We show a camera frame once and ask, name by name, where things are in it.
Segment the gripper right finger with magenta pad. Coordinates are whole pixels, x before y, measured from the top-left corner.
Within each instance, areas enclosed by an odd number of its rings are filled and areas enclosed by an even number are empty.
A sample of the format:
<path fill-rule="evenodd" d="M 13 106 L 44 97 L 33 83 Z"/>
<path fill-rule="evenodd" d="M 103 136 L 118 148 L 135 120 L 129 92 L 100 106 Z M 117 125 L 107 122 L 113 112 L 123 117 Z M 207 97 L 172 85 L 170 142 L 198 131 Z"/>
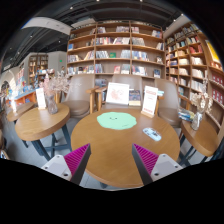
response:
<path fill-rule="evenodd" d="M 137 144 L 132 145 L 132 155 L 143 185 L 148 185 L 182 169 L 167 154 L 158 155 Z"/>

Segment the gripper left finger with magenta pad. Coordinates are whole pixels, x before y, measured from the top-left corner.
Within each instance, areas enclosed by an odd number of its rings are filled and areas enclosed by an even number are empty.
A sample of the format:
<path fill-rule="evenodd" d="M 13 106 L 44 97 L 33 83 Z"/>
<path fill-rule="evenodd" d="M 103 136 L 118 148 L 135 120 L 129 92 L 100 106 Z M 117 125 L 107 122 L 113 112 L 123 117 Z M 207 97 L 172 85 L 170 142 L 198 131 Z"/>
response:
<path fill-rule="evenodd" d="M 55 155 L 42 169 L 79 185 L 90 155 L 91 146 L 86 144 L 65 156 Z"/>

